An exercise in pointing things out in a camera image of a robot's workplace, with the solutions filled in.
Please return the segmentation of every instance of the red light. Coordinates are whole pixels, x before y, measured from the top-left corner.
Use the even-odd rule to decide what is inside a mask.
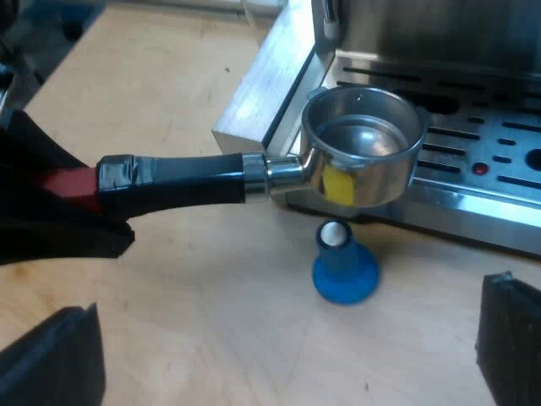
[[[476,175],[486,175],[489,171],[489,166],[484,162],[477,162],[473,164],[472,170]]]

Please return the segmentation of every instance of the black plastic piece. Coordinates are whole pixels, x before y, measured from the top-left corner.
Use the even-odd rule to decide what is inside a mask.
[[[4,112],[0,129],[0,264],[58,257],[116,258],[134,241],[125,222],[97,216],[31,181],[36,173],[85,164],[25,112]]]
[[[477,352],[499,406],[541,404],[541,292],[510,272],[485,277]]]
[[[105,156],[97,170],[101,207],[117,219],[174,207],[244,203],[242,154],[199,158]]]
[[[0,353],[0,406],[98,406],[105,387],[95,304],[60,310]]]

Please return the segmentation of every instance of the stainless steel panel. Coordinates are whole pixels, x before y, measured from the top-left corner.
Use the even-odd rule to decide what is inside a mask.
[[[302,210],[353,221],[379,218],[541,255],[541,206],[521,206],[417,182],[399,200],[362,211],[333,206],[309,191],[289,192],[286,199],[289,206]]]
[[[314,48],[310,3],[292,0],[212,132],[224,153],[264,150]]]
[[[345,51],[541,71],[539,0],[342,0],[341,6]]]

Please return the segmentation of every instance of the slot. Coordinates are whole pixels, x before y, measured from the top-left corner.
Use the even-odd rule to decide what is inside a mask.
[[[463,138],[465,140],[481,140],[477,134],[468,133],[466,131],[455,131],[454,129],[437,129],[430,127],[428,130],[431,134],[449,135],[450,137]]]
[[[484,118],[481,117],[469,117],[467,121],[470,123],[484,124]]]
[[[494,100],[498,103],[507,103],[511,98],[507,93],[496,93],[494,94]]]
[[[427,167],[428,169],[434,169],[436,171],[448,172],[448,173],[460,173],[459,167],[453,167],[452,165],[445,165],[443,163],[430,162],[430,161],[417,161],[419,167]]]
[[[405,80],[406,82],[420,82],[421,78],[412,74],[388,74],[386,72],[376,72],[368,69],[344,67],[344,72],[352,74],[367,74],[370,76],[379,76],[381,78],[390,78],[396,80]]]
[[[516,141],[507,138],[500,138],[498,142],[502,145],[516,145]]]
[[[524,114],[533,114],[534,116],[541,116],[541,108],[528,108],[519,107],[516,112],[522,112]]]
[[[524,97],[530,97],[532,99],[538,99],[541,100],[541,93],[536,93],[534,91],[524,91],[522,93]]]
[[[519,186],[526,186],[527,188],[541,189],[541,183],[533,182],[532,180],[512,178],[510,176],[501,176],[501,175],[497,179],[500,182],[504,182],[506,184],[518,184]]]
[[[475,83],[453,82],[451,80],[440,80],[438,82],[438,86],[459,89],[461,91],[486,91],[487,89],[487,86],[485,85],[478,85]]]
[[[492,157],[492,159],[496,162],[501,162],[501,163],[511,163],[511,159],[508,158],[507,156],[500,156],[500,155],[494,155]]]
[[[436,145],[436,144],[423,144],[423,149],[426,151],[436,151],[436,152],[443,152],[444,154],[452,154],[452,155],[459,155],[459,156],[465,156],[466,152],[464,150],[460,150],[458,148],[451,148],[449,146],[442,146],[442,145]]]
[[[509,123],[507,121],[505,121],[502,125],[508,129],[523,129],[524,131],[532,131],[534,133],[541,133],[541,127],[538,127],[537,125]]]
[[[458,100],[448,96],[431,95],[418,91],[405,91],[403,89],[394,90],[394,93],[408,99],[416,106],[426,108],[432,113],[448,115],[454,114],[460,109]]]

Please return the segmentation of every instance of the wooden surface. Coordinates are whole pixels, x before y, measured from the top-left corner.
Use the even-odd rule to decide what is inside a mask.
[[[219,152],[210,128],[255,53],[241,23],[109,8],[29,105],[92,164]],[[541,287],[539,263],[421,233],[354,226],[382,280],[361,305],[314,291],[323,221],[272,202],[134,219],[119,260],[0,267],[0,346],[97,302],[105,405],[485,405],[475,363],[483,275]]]

